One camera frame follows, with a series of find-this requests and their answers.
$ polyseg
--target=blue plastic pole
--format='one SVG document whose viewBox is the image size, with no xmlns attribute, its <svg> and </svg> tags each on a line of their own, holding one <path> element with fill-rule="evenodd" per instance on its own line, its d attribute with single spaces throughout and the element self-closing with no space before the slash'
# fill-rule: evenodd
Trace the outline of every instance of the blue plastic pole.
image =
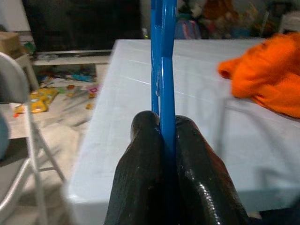
<svg viewBox="0 0 300 225">
<path fill-rule="evenodd" d="M 159 113 L 160 130 L 164 139 L 165 203 L 166 224 L 168 225 L 178 224 L 176 216 L 177 173 L 172 60 L 176 4 L 176 0 L 152 0 L 151 2 L 152 110 Z M 159 109 L 156 108 L 158 96 Z"/>
</svg>

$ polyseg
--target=tv stand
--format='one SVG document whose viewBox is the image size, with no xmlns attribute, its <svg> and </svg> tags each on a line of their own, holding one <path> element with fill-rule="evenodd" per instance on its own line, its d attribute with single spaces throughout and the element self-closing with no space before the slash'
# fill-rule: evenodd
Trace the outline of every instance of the tv stand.
<svg viewBox="0 0 300 225">
<path fill-rule="evenodd" d="M 59 57 L 54 60 L 33 60 L 33 66 L 54 66 L 54 65 L 78 65 L 78 64 L 94 64 L 98 82 L 102 81 L 101 72 L 109 63 L 109 55 L 105 56 L 82 56 L 82 57 Z"/>
</svg>

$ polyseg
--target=television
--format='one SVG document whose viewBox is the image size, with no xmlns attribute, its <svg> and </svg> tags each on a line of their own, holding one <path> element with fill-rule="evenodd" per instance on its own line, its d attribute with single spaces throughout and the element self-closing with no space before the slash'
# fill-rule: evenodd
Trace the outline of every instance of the television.
<svg viewBox="0 0 300 225">
<path fill-rule="evenodd" d="M 140 0 L 22 0 L 38 53 L 110 52 L 142 38 Z"/>
</svg>

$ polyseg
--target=white tablecloth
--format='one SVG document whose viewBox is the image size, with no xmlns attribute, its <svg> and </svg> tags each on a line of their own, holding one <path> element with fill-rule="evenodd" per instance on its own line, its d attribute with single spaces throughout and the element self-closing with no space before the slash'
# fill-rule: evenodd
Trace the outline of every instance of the white tablecloth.
<svg viewBox="0 0 300 225">
<path fill-rule="evenodd" d="M 176 114 L 190 117 L 223 159 L 247 211 L 289 206 L 300 194 L 300 123 L 230 94 L 219 62 L 260 40 L 175 41 Z M 79 224 L 102 224 L 133 117 L 150 105 L 150 41 L 119 40 L 66 196 Z"/>
</svg>

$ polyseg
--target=chair backrest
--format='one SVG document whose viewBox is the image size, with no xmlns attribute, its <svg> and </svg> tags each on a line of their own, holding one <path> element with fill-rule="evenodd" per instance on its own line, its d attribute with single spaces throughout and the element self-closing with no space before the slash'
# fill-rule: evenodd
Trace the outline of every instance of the chair backrest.
<svg viewBox="0 0 300 225">
<path fill-rule="evenodd" d="M 0 52 L 0 102 L 25 103 L 28 97 L 24 71 L 15 60 Z"/>
</svg>

